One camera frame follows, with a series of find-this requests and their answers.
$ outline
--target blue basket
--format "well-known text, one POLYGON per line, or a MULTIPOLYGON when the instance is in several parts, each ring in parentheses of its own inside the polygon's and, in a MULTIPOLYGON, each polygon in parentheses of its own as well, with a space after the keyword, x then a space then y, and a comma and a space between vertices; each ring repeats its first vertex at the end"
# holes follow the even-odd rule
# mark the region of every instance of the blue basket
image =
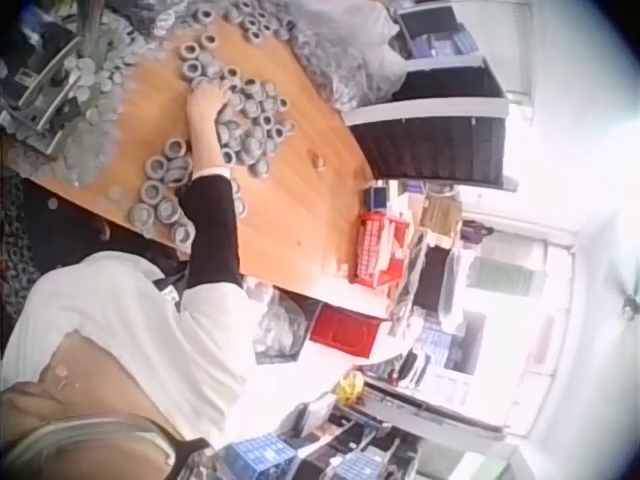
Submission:
POLYGON ((335 471, 340 480, 378 480, 384 470, 380 460, 371 458, 362 452, 350 454, 335 471))
POLYGON ((237 480, 280 480, 287 477, 296 451, 269 433, 226 446, 220 459, 237 480))

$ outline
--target clear plastic bag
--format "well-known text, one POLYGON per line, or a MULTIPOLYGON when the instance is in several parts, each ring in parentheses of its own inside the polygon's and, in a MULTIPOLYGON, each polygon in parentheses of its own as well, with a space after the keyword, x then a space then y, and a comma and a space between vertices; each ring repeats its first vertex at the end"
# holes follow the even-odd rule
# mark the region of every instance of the clear plastic bag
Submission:
POLYGON ((260 316, 253 348, 258 363, 295 361, 308 332, 300 307, 271 285, 245 280, 245 291, 260 316))
POLYGON ((400 88, 406 62, 388 45, 398 26, 381 4, 291 0, 287 5, 295 23, 291 47, 324 101, 348 111, 385 101, 400 88))

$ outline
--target orange tabletop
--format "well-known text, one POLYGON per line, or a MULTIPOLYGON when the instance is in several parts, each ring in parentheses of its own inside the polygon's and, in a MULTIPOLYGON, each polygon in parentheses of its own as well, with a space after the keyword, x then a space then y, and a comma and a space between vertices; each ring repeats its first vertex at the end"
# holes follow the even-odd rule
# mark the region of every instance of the orange tabletop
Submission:
MULTIPOLYGON (((220 39, 217 57, 237 66, 244 77, 272 80, 278 92, 289 98, 286 116, 297 127, 296 134, 278 149, 269 178, 255 179, 244 168, 234 168, 233 176, 247 205, 247 215, 239 222, 242 272, 354 311, 384 316, 388 303, 384 293, 347 280, 355 262, 360 192, 372 179, 349 129, 316 94, 283 44, 269 39, 259 47, 251 46, 239 29, 222 21, 215 30, 220 39), (321 172, 313 168, 314 154, 326 162, 321 172)), ((121 142, 117 157, 93 184, 77 188, 52 178, 33 180, 130 227, 127 211, 137 201, 145 180, 145 160, 161 153, 169 138, 188 135, 188 87, 179 69, 175 55, 137 67, 135 88, 118 119, 121 142), (125 193, 117 204, 107 197, 112 186, 125 193)), ((159 240, 170 244, 167 231, 159 230, 159 240)))

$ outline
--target gray metal nut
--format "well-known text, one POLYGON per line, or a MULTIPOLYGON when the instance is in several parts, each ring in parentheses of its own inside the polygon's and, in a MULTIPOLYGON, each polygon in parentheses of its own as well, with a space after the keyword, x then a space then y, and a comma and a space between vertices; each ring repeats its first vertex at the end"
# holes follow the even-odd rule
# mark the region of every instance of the gray metal nut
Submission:
POLYGON ((172 168, 167 170, 162 181, 167 187, 177 188, 186 185, 189 181, 189 171, 183 168, 172 168))
POLYGON ((182 64, 182 78, 191 82, 202 76, 202 64, 197 60, 189 60, 182 64))
POLYGON ((169 237, 179 249, 187 249, 193 241, 196 231, 191 222, 178 222, 171 227, 169 237))
POLYGON ((153 225, 155 213, 146 203, 136 203, 129 210, 129 222, 137 230, 145 230, 153 225))
POLYGON ((147 178, 151 180, 162 180, 167 171, 167 159, 161 155, 155 155, 147 160, 144 164, 144 172, 147 178))
POLYGON ((218 46, 218 37, 211 32, 204 33, 200 35, 200 46, 205 50, 213 50, 218 46))
POLYGON ((244 38, 252 45, 258 45, 264 40, 264 36, 258 29, 249 29, 245 33, 244 38))
POLYGON ((289 99, 287 97, 279 95, 278 96, 278 111, 279 112, 286 112, 287 110, 289 110, 289 99))
POLYGON ((244 218, 247 215, 247 205, 241 197, 233 199, 233 206, 236 210, 236 218, 244 218))
POLYGON ((243 13, 234 5, 229 5, 224 11, 224 19, 231 25, 239 25, 244 18, 243 13))
POLYGON ((247 129, 246 135, 250 138, 255 138, 260 142, 264 142, 267 139, 267 131, 260 125, 252 125, 247 129))
POLYGON ((275 97, 278 92, 276 90, 276 84, 273 83, 270 80, 267 80, 266 82, 262 83, 262 86, 264 88, 265 93, 269 96, 269 97, 275 97))
POLYGON ((165 196, 165 188, 157 180, 147 180, 140 188, 140 199, 147 205, 157 205, 165 196))
POLYGON ((264 113, 275 113, 278 110, 278 101, 273 97, 265 97, 260 102, 260 108, 264 113))
POLYGON ((175 198, 163 198, 156 206, 156 217, 165 225, 177 222, 181 215, 180 205, 175 198))
POLYGON ((218 133, 218 141, 220 145, 225 145, 229 141, 229 129, 224 123, 218 122, 216 124, 216 132, 218 133))
POLYGON ((237 161, 236 152, 233 151, 231 148, 222 147, 220 149, 220 154, 222 155, 222 161, 224 162, 225 165, 232 167, 236 164, 236 161, 237 161))
POLYGON ((267 132, 269 138, 275 140, 276 143, 280 143, 284 140, 285 131, 282 125, 274 125, 274 127, 267 132))
POLYGON ((194 60, 200 54, 200 47, 195 42, 187 42, 180 45, 178 55, 183 61, 194 60))
POLYGON ((276 121, 273 118, 273 115, 270 113, 263 113, 257 119, 257 124, 260 125, 265 131, 269 131, 273 128, 276 121))
POLYGON ((256 163, 247 167, 251 175, 256 178, 266 178, 271 173, 271 165, 265 158, 259 158, 256 163))
POLYGON ((169 160, 184 157, 187 153, 187 142, 182 138, 172 138, 164 146, 164 155, 169 160))
POLYGON ((238 10, 246 14, 253 13, 253 4, 249 0, 240 0, 238 2, 238 10))
POLYGON ((257 118, 262 112, 260 104, 253 98, 245 100, 242 111, 247 118, 257 118))
POLYGON ((244 150, 240 150, 236 154, 236 158, 237 158, 237 162, 236 162, 237 165, 248 167, 249 165, 253 165, 254 163, 256 163, 260 157, 256 155, 250 155, 244 150))
POLYGON ((187 174, 190 174, 193 170, 193 158, 191 158, 191 155, 174 158, 167 165, 167 171, 169 170, 186 170, 187 174))
POLYGON ((229 106, 233 109, 234 112, 239 112, 245 106, 245 99, 239 93, 232 93, 229 97, 229 106))
POLYGON ((209 78, 207 77, 196 77, 191 81, 191 90, 195 91, 198 89, 200 85, 204 85, 205 83, 209 83, 209 78))
POLYGON ((260 22, 255 19, 255 17, 246 16, 240 26, 247 32, 255 30, 256 32, 260 28, 260 22))
POLYGON ((213 10, 204 5, 198 7, 194 14, 195 21, 200 25, 210 24, 211 22, 213 22, 214 17, 215 15, 213 13, 213 10))

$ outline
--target person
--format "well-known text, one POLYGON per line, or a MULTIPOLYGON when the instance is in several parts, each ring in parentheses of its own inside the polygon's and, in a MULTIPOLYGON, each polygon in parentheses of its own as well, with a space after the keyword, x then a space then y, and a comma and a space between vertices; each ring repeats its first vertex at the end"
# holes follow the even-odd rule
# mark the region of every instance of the person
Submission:
POLYGON ((179 302, 156 266, 119 252, 47 273, 29 293, 2 361, 3 475, 164 480, 213 469, 256 366, 215 133, 228 95, 203 84, 187 102, 193 177, 179 202, 195 236, 179 302))

